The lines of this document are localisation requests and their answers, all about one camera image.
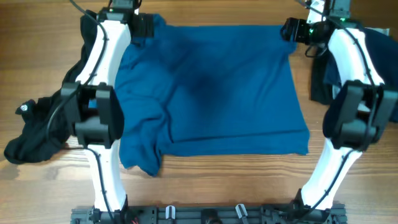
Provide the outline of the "blue t-shirt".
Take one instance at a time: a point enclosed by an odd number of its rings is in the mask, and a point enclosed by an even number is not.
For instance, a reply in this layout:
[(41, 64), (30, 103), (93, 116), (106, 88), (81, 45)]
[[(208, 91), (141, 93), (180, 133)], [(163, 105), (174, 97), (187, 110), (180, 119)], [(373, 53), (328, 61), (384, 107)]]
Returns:
[(115, 92), (119, 158), (156, 176), (164, 155), (300, 154), (310, 133), (279, 26), (173, 26), (126, 49)]

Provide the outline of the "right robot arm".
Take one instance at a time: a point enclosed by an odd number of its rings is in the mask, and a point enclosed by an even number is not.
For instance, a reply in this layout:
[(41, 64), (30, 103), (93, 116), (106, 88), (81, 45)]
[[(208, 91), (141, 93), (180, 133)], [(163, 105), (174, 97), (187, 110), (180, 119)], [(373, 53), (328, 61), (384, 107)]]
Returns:
[(397, 104), (397, 91), (385, 86), (366, 47), (366, 34), (349, 19), (349, 1), (300, 1), (307, 19), (289, 18), (284, 40), (323, 47), (335, 59), (341, 88), (323, 120), (325, 143), (308, 182), (287, 205), (263, 205), (267, 223), (333, 223), (334, 196), (350, 167), (377, 143)]

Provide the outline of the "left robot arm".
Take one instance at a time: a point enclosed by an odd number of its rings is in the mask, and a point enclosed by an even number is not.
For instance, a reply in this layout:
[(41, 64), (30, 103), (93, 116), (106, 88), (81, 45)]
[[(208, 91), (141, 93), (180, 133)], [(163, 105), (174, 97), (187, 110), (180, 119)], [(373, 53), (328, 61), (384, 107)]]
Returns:
[(68, 128), (86, 152), (95, 190), (91, 208), (72, 210), (71, 223), (133, 223), (119, 171), (124, 115), (114, 90), (123, 53), (135, 37), (153, 37), (153, 17), (139, 1), (112, 1), (93, 18), (96, 39), (73, 83), (62, 86)]

